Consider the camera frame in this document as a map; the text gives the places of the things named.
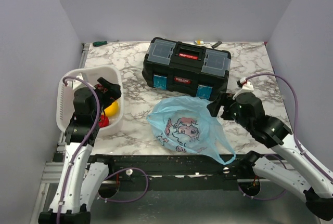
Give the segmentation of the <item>red fake fruit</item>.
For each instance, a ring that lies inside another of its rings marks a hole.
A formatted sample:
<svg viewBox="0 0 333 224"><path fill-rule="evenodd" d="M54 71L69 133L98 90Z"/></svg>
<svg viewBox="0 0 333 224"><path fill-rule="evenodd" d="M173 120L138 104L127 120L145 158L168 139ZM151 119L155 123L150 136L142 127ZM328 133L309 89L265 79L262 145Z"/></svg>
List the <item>red fake fruit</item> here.
<svg viewBox="0 0 333 224"><path fill-rule="evenodd" d="M99 122L98 122L98 125L100 128L105 128L105 127L108 127L110 124L109 122L109 118L105 115L101 115L100 118L99 118Z"/></svg>

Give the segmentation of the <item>light blue plastic bag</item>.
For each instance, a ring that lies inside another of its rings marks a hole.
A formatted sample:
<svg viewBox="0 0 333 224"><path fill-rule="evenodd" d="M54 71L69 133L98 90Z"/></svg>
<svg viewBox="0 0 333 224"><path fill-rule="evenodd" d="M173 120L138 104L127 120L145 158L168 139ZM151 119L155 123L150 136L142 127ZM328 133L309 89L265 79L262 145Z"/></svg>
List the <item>light blue plastic bag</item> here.
<svg viewBox="0 0 333 224"><path fill-rule="evenodd" d="M236 159L222 125L212 117L209 101L198 97L166 98L155 105L147 121L156 139L169 150L208 156L222 165Z"/></svg>

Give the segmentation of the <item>yellow fake fruit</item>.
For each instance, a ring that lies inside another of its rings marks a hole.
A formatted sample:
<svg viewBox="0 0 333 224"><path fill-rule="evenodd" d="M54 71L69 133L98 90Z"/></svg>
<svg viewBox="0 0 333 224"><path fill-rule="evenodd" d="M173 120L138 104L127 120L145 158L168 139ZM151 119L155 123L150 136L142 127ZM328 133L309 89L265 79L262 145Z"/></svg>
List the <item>yellow fake fruit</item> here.
<svg viewBox="0 0 333 224"><path fill-rule="evenodd" d="M119 105L117 101L114 101L110 106L104 109L104 115L107 117L112 117L117 114L119 110Z"/></svg>

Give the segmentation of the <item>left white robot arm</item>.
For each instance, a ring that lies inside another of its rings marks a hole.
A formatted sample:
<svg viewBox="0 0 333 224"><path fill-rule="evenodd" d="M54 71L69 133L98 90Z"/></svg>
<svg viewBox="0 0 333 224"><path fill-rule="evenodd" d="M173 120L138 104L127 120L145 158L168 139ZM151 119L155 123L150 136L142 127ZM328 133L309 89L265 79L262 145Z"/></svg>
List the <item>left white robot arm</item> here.
<svg viewBox="0 0 333 224"><path fill-rule="evenodd" d="M103 77L95 86L84 80L73 93L74 111L65 130L63 168L48 211L39 214L39 223L90 223L91 206L101 183L115 175L109 162L88 163L99 132L102 111L119 99L121 86Z"/></svg>

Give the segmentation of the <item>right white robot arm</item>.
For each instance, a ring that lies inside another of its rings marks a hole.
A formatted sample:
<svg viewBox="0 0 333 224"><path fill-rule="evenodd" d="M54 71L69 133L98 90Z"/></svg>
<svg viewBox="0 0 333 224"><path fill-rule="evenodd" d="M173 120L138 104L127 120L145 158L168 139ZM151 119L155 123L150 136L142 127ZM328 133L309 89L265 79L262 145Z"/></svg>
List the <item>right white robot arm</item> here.
<svg viewBox="0 0 333 224"><path fill-rule="evenodd" d="M274 168L268 159L252 153L250 160L239 165L243 177L251 178L255 174L265 177L299 197L318 218L332 220L332 171L295 142L294 134L284 122L265 114L259 98L251 92L238 96L220 93L207 108L214 117L223 108L222 119L235 121L254 140L283 157L297 171L294 174Z"/></svg>

